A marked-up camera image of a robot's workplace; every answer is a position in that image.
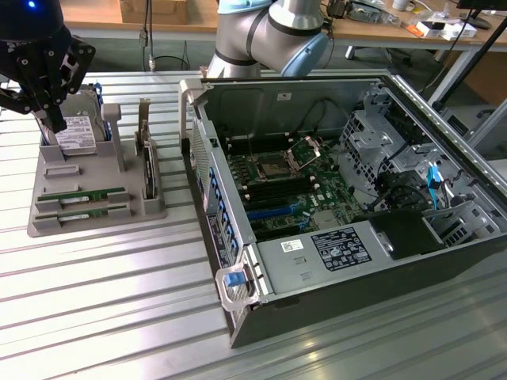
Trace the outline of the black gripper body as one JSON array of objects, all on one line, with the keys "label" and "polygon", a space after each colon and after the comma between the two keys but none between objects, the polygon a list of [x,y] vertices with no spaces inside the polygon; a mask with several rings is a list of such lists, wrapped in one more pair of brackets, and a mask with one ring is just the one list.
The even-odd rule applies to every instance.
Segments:
[{"label": "black gripper body", "polygon": [[60,2],[1,2],[1,74],[42,105],[65,98],[61,66],[70,45]]}]

